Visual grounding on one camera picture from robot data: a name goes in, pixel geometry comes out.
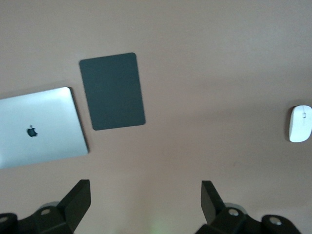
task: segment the mouse pad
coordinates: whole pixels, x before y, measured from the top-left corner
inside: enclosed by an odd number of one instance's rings
[[[94,130],[145,123],[135,53],[84,59],[79,65]]]

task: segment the laptop lid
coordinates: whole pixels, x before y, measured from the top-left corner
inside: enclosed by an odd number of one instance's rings
[[[0,100],[0,168],[88,153],[68,87]]]

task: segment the laptop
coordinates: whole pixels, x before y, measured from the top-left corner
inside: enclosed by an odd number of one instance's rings
[[[88,154],[68,87],[0,100],[0,169]]]

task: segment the computer mouse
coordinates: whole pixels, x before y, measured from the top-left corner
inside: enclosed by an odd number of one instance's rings
[[[289,140],[302,142],[307,140],[312,131],[312,108],[310,106],[296,106],[292,110]]]

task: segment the screw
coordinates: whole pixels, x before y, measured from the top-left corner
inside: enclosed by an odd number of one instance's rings
[[[275,225],[282,225],[281,220],[279,220],[279,219],[276,218],[276,217],[270,217],[270,222],[271,222],[272,224],[275,224]]]
[[[50,212],[51,212],[50,209],[45,209],[45,210],[41,211],[41,215],[47,215]]]
[[[238,211],[235,209],[229,209],[229,214],[232,216],[238,216],[239,215]]]
[[[7,221],[9,218],[8,217],[2,217],[0,218],[0,223],[4,223],[5,221]]]

